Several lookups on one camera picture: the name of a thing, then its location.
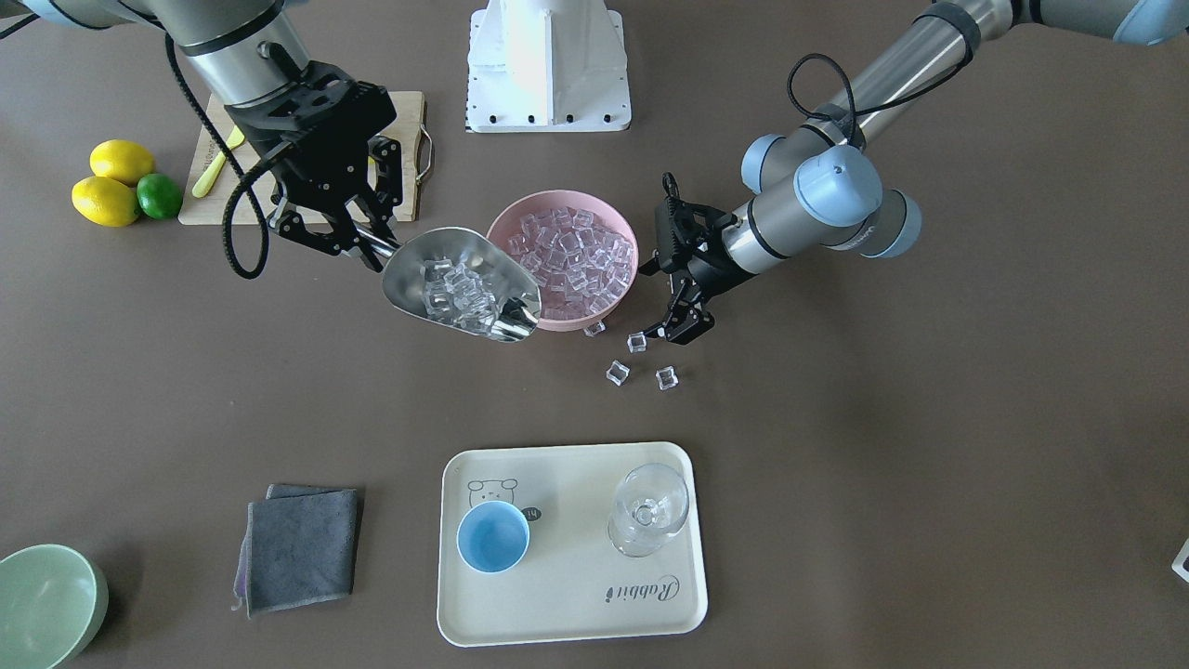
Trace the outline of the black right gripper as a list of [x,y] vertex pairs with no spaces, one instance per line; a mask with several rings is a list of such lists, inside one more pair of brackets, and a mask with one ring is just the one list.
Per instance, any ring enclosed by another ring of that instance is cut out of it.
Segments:
[[[331,231],[312,231],[296,208],[279,206],[271,231],[325,255],[356,257],[382,272],[384,242],[398,242],[390,221],[403,200],[400,141],[379,138],[398,115],[386,89],[310,62],[296,84],[273,97],[225,109],[256,152],[276,158],[270,170],[289,203],[331,216]],[[369,160],[375,163],[375,185]],[[369,217],[370,231],[347,214],[351,202]]]

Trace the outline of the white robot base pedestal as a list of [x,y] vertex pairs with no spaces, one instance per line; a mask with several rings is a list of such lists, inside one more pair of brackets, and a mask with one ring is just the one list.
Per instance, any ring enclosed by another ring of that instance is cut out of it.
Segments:
[[603,1],[490,1],[470,17],[464,127],[619,132],[633,124],[623,19]]

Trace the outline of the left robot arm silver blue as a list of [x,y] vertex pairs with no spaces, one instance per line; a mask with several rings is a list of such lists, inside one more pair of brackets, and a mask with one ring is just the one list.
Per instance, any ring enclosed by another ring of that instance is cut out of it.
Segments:
[[868,157],[918,97],[964,71],[986,42],[1042,25],[1155,46],[1185,33],[1184,1],[935,1],[841,91],[807,109],[789,135],[761,135],[740,162],[751,198],[732,209],[688,202],[673,175],[655,212],[658,250],[641,274],[666,274],[665,316],[644,337],[684,346],[715,324],[709,302],[780,261],[820,246],[866,258],[902,255],[921,234],[921,208],[883,187]]

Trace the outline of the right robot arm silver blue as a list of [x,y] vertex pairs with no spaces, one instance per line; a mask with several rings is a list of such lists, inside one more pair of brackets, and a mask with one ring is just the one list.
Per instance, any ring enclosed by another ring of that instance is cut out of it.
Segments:
[[5,1],[14,15],[155,27],[170,67],[185,57],[203,77],[259,157],[247,170],[232,160],[221,228],[237,274],[260,274],[272,234],[375,272],[400,250],[400,144],[384,135],[398,112],[382,86],[312,59],[283,1]]

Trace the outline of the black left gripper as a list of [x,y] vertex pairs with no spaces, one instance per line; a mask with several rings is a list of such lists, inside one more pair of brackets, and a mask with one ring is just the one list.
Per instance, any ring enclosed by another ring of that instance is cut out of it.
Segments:
[[725,232],[740,217],[715,207],[681,198],[675,177],[661,177],[665,198],[655,212],[658,250],[654,261],[668,276],[669,299],[662,317],[641,330],[648,339],[687,346],[716,326],[699,302],[738,288],[755,274],[729,254]]

